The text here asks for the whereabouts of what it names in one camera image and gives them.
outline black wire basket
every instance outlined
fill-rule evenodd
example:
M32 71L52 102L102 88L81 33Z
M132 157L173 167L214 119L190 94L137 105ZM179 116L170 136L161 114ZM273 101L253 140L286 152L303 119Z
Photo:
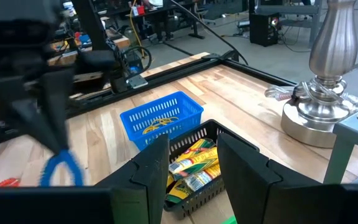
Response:
M227 129L225 126L219 124L215 120L211 119L199 125L195 129L192 129L170 141L169 163L174 162L176 158L178 158L182 153L184 153L189 147L191 147L197 140L201 138L209 138L216 143L219 133L226 133L238 139L239 141L248 144L259 152L258 147L240 137L238 134L232 132L230 129ZM221 176L219 176L201 189L193 192L179 203L165 201L164 210L167 212L173 212L176 218L179 220L184 219L187 215L190 215L199 209L223 190L223 179Z

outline floor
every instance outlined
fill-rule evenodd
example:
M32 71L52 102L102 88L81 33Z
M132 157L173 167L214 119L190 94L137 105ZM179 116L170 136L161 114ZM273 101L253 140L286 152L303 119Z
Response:
M324 9L326 8L327 6L324 4L321 20L324 19L326 13ZM240 14L219 18L216 19L217 24L215 26L210 25L210 27L219 35L232 35L237 33L236 21L242 17L244 17L244 15ZM358 0L356 2L355 20L358 37ZM206 37L204 40L189 37L187 34L190 33L191 30L188 28L176 31L174 33L175 39L169 43L192 54L200 52L223 54L230 50L230 48L218 38L212 34L207 34L201 26L199 26L199 29L200 34ZM287 32L287 43L294 43L299 31L298 41L294 46L291 46L291 48L296 51L309 51L308 39L310 30L304 28L298 29L299 28L294 27ZM248 39L239 37L227 37L226 40L240 51L248 60L251 67L294 82L309 80L313 76L308 65L310 56L308 52L292 52L284 45L278 44L270 47L262 47L251 44ZM149 47L149 50L154 58L152 68L187 57L187 55L163 44L152 45ZM358 69L348 73L344 79L348 82L347 91L358 96Z

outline wooden table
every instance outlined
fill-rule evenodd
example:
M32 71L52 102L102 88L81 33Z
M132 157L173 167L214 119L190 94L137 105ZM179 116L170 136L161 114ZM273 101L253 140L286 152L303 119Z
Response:
M148 76L190 62L207 53L169 63L143 74ZM85 182L93 185L138 153L128 140L120 113L178 90L184 91L204 108L202 120L215 119L260 148L277 162L320 182L331 155L329 149L306 146L287 136L280 127L282 106L264 97L269 84L223 65L168 83L79 115L67 121L71 150L85 170ZM20 177L22 186L36 186L48 150L27 136L0 145L0 181ZM343 182L358 177L358 147L352 153ZM53 185L69 185L70 177L59 167ZM176 221L163 212L162 223L222 223L233 215L226 192L203 205L191 217Z

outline blue basket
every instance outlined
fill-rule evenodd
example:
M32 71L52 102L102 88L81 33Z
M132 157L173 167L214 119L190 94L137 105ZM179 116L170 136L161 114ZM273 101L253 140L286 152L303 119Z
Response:
M161 134L167 133L169 138L173 139L196 127L201 123L203 111L204 109L199 104L184 92L178 91L123 112L120 117L129 140L134 141L139 150L143 150ZM149 127L155 119L170 117L177 117L178 120L143 134L143 130Z

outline metal bracket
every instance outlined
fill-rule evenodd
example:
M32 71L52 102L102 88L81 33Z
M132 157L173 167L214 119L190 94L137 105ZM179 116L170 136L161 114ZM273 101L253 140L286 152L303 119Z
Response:
M226 53L224 53L222 56L218 55L218 54L209 54L206 55L202 58L205 59L219 59L219 60L227 60L227 59L232 59L234 61L239 61L239 55L237 54L237 52L230 50Z

